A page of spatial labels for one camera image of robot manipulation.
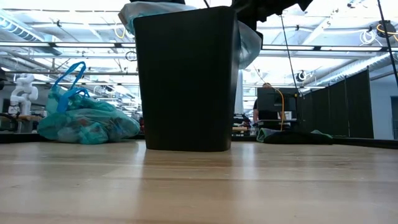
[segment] black trash can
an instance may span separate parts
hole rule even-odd
[[[228,150],[241,45],[235,11],[140,17],[134,28],[147,148]]]

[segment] person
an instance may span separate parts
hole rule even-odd
[[[272,85],[270,83],[264,83],[262,85],[263,88],[273,88]],[[254,106],[253,106],[253,121],[256,123],[259,120],[262,119],[273,119],[273,120],[277,120],[278,119],[278,113],[274,112],[274,111],[259,111],[258,107],[257,107],[257,100],[254,102]]]

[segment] white robot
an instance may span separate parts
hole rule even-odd
[[[32,86],[35,77],[32,74],[22,74],[17,78],[15,90],[11,93],[10,107],[8,108],[9,114],[17,114],[19,112],[19,103],[21,104],[21,115],[30,115],[30,106],[32,100],[37,100],[39,91],[36,87]]]

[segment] computer monitor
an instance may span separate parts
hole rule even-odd
[[[285,111],[296,111],[297,91],[295,88],[278,88],[284,96]],[[282,111],[282,97],[273,88],[257,89],[257,109],[259,111]]]

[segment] trash bag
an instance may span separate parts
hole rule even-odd
[[[131,2],[125,4],[119,13],[119,18],[125,28],[135,35],[133,20],[142,16],[154,16],[171,12],[195,10],[193,6],[170,2]],[[239,69],[247,68],[260,54],[262,47],[261,38],[250,27],[238,22],[241,36],[241,53],[239,56]]]
[[[73,85],[68,91],[61,89],[59,81],[79,65],[83,67]],[[90,98],[85,88],[75,88],[85,69],[84,62],[72,65],[51,87],[46,104],[48,116],[40,121],[38,133],[50,140],[80,144],[118,142],[137,135],[136,120],[105,101]]]

